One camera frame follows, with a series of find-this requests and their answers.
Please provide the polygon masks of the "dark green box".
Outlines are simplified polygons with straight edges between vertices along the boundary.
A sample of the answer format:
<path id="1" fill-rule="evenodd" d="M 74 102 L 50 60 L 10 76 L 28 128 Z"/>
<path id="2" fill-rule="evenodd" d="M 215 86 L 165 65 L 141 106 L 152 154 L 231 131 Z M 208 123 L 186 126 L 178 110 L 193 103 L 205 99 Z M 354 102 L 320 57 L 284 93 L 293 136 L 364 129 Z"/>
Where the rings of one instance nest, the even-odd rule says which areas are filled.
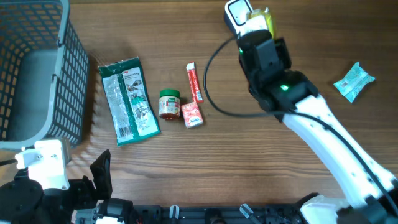
<path id="1" fill-rule="evenodd" d="M 138 57 L 99 68 L 118 146 L 161 133 Z"/>

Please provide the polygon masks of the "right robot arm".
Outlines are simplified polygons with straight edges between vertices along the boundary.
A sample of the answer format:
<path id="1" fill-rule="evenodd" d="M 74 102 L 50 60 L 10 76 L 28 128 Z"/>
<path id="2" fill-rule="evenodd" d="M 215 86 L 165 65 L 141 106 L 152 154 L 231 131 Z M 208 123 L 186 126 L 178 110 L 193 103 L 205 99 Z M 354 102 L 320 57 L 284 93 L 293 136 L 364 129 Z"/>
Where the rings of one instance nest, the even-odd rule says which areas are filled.
<path id="1" fill-rule="evenodd" d="M 344 199 L 307 199 L 307 223 L 397 223 L 397 178 L 341 125 L 317 87 L 290 69 L 283 39 L 268 30 L 238 37 L 239 62 L 260 107 L 301 137 L 331 172 Z"/>

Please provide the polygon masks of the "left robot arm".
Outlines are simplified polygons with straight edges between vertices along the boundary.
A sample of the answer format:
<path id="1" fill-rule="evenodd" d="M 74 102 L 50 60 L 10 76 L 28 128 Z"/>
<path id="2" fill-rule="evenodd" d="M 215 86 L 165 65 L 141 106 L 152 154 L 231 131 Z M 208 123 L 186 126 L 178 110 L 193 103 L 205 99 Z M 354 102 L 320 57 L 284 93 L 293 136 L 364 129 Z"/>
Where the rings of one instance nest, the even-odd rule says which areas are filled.
<path id="1" fill-rule="evenodd" d="M 94 180 L 71 179 L 68 189 L 44 189 L 19 172 L 1 186 L 1 223 L 71 223 L 75 210 L 94 209 L 98 223 L 139 223 L 133 203 L 112 198 L 111 154 L 107 149 L 90 165 Z"/>

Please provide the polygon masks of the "green white snack pack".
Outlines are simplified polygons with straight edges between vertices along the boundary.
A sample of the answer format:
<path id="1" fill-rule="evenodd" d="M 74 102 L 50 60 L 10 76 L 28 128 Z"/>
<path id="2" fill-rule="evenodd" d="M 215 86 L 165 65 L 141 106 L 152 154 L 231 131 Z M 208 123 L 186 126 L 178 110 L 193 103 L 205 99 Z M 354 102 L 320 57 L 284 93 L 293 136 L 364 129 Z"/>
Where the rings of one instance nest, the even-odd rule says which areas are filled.
<path id="1" fill-rule="evenodd" d="M 350 103 L 353 103 L 361 90 L 375 80 L 368 72 L 366 72 L 356 62 L 343 79 L 337 81 L 333 85 Z"/>

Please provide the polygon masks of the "red slim stick packet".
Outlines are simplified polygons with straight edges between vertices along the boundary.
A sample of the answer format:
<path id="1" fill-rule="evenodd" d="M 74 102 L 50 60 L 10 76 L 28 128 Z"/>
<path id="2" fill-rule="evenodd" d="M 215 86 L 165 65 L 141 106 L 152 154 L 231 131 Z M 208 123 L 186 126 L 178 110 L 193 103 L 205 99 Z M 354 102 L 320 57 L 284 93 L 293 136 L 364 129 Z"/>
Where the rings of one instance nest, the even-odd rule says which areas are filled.
<path id="1" fill-rule="evenodd" d="M 195 62 L 190 62 L 186 66 L 188 79 L 190 82 L 190 89 L 192 93 L 192 100 L 197 103 L 203 103 L 199 81 L 196 73 Z"/>

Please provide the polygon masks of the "yellow liquid bottle grey cap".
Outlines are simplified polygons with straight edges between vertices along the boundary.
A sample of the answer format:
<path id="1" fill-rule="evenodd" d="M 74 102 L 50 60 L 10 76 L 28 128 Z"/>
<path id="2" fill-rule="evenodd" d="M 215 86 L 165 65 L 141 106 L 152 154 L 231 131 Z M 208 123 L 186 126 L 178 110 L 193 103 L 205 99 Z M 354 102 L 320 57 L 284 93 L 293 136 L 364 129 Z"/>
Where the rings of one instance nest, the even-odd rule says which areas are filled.
<path id="1" fill-rule="evenodd" d="M 260 9 L 255 9 L 252 12 L 247 13 L 247 19 L 253 19 L 255 17 L 262 16 L 265 19 L 266 25 L 267 25 L 267 30 L 271 33 L 271 36 L 274 40 L 277 38 L 276 34 L 276 27 L 275 23 L 273 21 L 273 16 L 269 10 L 268 7 L 265 8 L 260 8 Z"/>

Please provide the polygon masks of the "red juice carton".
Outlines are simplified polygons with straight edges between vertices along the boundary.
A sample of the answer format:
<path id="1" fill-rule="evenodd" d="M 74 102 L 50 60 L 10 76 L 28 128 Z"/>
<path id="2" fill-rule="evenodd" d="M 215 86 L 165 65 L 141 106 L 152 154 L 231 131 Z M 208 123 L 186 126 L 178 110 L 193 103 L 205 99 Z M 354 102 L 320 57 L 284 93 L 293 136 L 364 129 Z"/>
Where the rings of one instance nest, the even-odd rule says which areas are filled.
<path id="1" fill-rule="evenodd" d="M 193 128 L 203 124 L 203 117 L 196 102 L 182 105 L 181 110 L 186 128 Z"/>

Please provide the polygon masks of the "green lid spice jar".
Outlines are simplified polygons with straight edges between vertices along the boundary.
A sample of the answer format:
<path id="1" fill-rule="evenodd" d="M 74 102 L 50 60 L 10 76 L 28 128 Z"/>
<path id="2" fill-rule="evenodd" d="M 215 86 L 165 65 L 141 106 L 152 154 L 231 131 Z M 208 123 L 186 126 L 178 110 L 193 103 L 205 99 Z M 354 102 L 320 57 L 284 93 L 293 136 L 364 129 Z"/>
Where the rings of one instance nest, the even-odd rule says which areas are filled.
<path id="1" fill-rule="evenodd" d="M 164 120 L 175 120 L 180 117 L 180 92 L 174 89 L 163 89 L 159 96 L 159 117 Z"/>

